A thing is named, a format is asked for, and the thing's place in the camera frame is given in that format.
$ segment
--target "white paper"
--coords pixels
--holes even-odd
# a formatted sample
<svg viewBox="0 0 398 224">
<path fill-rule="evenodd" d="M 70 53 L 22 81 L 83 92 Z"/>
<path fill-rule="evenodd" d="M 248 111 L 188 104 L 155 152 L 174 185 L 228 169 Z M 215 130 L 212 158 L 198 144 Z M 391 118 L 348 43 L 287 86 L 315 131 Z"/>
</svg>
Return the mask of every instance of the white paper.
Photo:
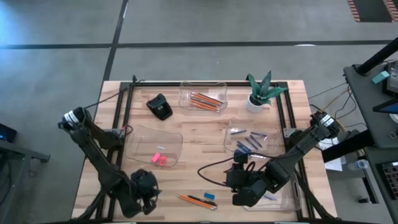
<svg viewBox="0 0 398 224">
<path fill-rule="evenodd" d="M 329 147 L 332 147 L 334 144 L 338 144 L 337 138 L 324 139 L 319 142 L 319 147 L 323 151 Z M 328 170 L 343 171 L 343 166 L 341 165 L 341 159 L 337 158 L 335 160 L 325 163 L 325 168 Z"/>
</svg>

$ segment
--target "white plant pot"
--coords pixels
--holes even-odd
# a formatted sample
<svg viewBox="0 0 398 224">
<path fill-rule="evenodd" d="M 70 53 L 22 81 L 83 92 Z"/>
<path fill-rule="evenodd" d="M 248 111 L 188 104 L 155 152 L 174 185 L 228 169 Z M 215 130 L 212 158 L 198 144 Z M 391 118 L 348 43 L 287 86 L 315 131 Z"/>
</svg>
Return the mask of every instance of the white plant pot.
<svg viewBox="0 0 398 224">
<path fill-rule="evenodd" d="M 260 113 L 262 111 L 263 105 L 256 106 L 250 102 L 250 95 L 248 96 L 248 101 L 246 102 L 246 109 L 252 113 Z"/>
</svg>

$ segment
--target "pink eraser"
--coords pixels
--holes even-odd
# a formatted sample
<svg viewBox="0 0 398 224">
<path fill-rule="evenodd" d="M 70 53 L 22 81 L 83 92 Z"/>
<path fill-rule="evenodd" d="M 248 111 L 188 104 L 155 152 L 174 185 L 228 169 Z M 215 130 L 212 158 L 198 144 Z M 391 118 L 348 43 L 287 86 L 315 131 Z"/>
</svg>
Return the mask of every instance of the pink eraser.
<svg viewBox="0 0 398 224">
<path fill-rule="evenodd" d="M 150 159 L 152 163 L 155 163 L 160 157 L 160 153 L 156 152 L 155 155 Z"/>
<path fill-rule="evenodd" d="M 162 157 L 160 158 L 160 164 L 159 164 L 159 165 L 164 166 L 165 163 L 166 163 L 166 157 L 165 157 L 165 156 L 162 156 Z"/>
</svg>

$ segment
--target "transparent bin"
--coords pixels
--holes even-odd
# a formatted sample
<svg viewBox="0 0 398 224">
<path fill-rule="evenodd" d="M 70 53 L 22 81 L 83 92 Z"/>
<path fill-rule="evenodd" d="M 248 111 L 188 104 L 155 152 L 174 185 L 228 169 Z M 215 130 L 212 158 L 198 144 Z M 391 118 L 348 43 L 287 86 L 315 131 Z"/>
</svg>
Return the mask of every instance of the transparent bin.
<svg viewBox="0 0 398 224">
<path fill-rule="evenodd" d="M 266 195 L 274 197 L 276 200 L 270 200 L 263 196 L 255 206 L 244 206 L 244 209 L 249 212 L 260 212 L 296 211 L 301 208 L 301 196 L 295 174 L 292 174 L 290 181 L 288 181 L 278 192 L 275 194 L 266 192 Z"/>
<path fill-rule="evenodd" d="M 161 157 L 166 157 L 163 166 L 173 167 L 177 163 L 182 150 L 182 135 L 135 126 L 128 137 L 125 150 L 127 158 L 153 165 L 160 165 L 160 159 L 155 163 L 151 162 L 153 156 L 158 152 Z"/>
<path fill-rule="evenodd" d="M 217 116 L 228 106 L 227 85 L 224 82 L 218 83 L 190 83 L 181 82 L 179 105 L 182 113 L 189 116 Z M 221 102 L 217 106 L 218 111 L 207 110 L 191 104 L 191 94 L 200 93 Z"/>
<path fill-rule="evenodd" d="M 246 130 L 246 132 L 233 134 L 244 130 Z M 251 134 L 252 132 L 266 134 L 267 137 L 265 138 L 264 136 Z M 250 135 L 252 135 L 261 146 L 258 145 Z M 249 139 L 249 141 L 258 149 L 252 146 L 246 138 Z M 235 151 L 236 149 L 239 149 L 238 141 L 250 148 L 253 152 L 263 153 L 269 156 L 276 156 L 278 154 L 285 153 L 283 150 L 284 143 L 279 129 L 275 128 L 273 125 L 267 126 L 259 124 L 257 121 L 251 119 L 243 120 L 231 118 L 228 121 L 224 138 L 224 147 L 230 151 Z"/>
</svg>

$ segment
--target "blue eraser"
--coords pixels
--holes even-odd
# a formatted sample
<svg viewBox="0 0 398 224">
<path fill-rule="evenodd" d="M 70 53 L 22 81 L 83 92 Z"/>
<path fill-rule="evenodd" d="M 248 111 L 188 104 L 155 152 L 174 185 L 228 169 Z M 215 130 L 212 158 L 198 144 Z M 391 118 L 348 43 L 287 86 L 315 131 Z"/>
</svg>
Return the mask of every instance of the blue eraser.
<svg viewBox="0 0 398 224">
<path fill-rule="evenodd" d="M 379 82 L 385 80 L 386 78 L 388 78 L 390 76 L 390 74 L 388 74 L 388 72 L 383 71 L 381 73 L 379 73 L 378 75 L 376 75 L 373 79 L 372 82 L 374 84 L 378 84 Z"/>
<path fill-rule="evenodd" d="M 205 198 L 214 200 L 215 196 L 209 193 L 205 193 Z"/>
</svg>

